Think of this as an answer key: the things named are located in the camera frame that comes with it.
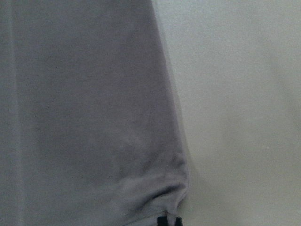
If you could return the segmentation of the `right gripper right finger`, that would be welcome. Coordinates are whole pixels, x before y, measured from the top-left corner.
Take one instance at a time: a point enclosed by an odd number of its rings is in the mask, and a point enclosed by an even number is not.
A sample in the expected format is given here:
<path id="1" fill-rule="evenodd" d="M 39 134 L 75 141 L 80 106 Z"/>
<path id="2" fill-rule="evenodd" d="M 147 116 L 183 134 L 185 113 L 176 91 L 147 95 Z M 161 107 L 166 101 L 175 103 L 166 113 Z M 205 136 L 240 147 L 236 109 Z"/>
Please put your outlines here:
<path id="1" fill-rule="evenodd" d="M 183 226 L 182 218 L 176 217 L 175 226 Z"/>

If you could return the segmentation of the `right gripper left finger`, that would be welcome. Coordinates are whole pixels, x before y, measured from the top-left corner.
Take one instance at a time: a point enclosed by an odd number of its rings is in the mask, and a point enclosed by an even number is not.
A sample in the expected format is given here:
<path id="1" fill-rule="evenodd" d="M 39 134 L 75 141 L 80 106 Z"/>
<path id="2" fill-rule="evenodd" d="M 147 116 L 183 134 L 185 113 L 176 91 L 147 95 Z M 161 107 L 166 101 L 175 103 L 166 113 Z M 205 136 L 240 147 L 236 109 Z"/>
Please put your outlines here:
<path id="1" fill-rule="evenodd" d="M 168 217 L 167 216 L 157 217 L 157 226 L 168 226 Z"/>

